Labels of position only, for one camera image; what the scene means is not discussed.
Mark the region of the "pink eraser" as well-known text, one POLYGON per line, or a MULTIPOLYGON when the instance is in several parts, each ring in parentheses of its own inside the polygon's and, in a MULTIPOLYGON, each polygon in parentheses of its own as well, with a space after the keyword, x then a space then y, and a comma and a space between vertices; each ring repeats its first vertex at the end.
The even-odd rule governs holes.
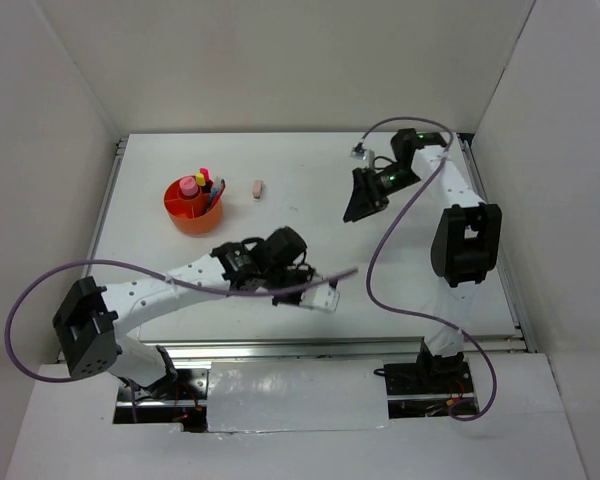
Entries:
POLYGON ((255 180, 252 185, 252 199, 260 201, 264 194, 265 184, 262 180, 255 180))

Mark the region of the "red pen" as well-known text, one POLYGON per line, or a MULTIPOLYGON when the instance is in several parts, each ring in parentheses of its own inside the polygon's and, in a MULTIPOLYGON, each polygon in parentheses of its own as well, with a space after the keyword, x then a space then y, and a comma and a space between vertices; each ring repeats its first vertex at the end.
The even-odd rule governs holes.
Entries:
POLYGON ((206 211, 210 211, 216 196, 218 195, 218 193, 220 192, 222 187, 222 181, 221 180, 217 180, 213 182, 213 185, 211 187, 210 193, 209 193, 209 197, 207 200, 207 205, 206 205, 206 211))

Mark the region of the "blue patterned pen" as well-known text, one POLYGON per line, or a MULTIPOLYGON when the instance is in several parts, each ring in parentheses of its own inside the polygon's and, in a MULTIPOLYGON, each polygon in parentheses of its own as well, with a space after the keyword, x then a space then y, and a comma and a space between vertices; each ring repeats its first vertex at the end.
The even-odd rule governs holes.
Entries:
POLYGON ((215 204, 218 202, 219 198, 224 192, 225 187, 226 182, 224 179, 219 178, 214 181, 210 191, 206 212, 210 212, 214 208, 215 204))

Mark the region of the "yellow highlighter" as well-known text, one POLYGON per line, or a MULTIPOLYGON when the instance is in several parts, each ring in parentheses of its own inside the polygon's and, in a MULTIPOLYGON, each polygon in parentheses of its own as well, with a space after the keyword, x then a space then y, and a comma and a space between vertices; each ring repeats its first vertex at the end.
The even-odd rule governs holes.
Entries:
POLYGON ((205 179, 205 177, 204 177, 204 175, 202 173, 196 173, 194 175, 194 178, 196 180, 196 184, 199 187, 204 187, 206 185, 206 179, 205 179))

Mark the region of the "pink highlighter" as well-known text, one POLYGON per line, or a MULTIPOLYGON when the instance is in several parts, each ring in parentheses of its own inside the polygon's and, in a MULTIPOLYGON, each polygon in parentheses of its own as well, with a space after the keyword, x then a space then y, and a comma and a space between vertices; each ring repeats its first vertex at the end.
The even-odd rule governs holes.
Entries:
POLYGON ((208 169, 200 168, 199 172, 204 176, 205 182, 209 183, 210 182, 210 174, 209 174, 208 169))

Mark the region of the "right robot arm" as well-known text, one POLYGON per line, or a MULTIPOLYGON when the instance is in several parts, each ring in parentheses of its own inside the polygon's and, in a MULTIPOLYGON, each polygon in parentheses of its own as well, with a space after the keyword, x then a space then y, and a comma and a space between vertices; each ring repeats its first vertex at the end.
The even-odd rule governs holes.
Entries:
POLYGON ((428 392, 440 391, 464 362, 464 331, 478 286, 497 262, 502 223, 498 205, 486 202, 449 158, 450 142, 439 133, 401 129, 390 140, 394 159, 377 168, 376 155, 359 141, 352 155, 367 162, 352 171, 353 187, 343 221, 354 223, 385 210, 389 196, 419 183, 441 207, 430 248, 439 278, 434 316, 448 320, 425 335, 416 360, 416 379, 428 392))

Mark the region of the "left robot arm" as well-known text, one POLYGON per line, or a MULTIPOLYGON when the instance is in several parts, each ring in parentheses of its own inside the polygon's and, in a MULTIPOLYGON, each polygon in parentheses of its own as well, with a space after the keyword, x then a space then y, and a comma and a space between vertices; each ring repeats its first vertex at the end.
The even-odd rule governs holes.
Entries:
POLYGON ((315 279, 307 245, 289 227, 268 238, 227 242, 183 267, 157 278, 100 286, 91 276, 69 289, 54 318, 69 376, 82 380, 108 372, 128 386, 164 399, 179 375, 161 346, 148 347, 130 335, 158 317, 227 292, 280 291, 315 279))

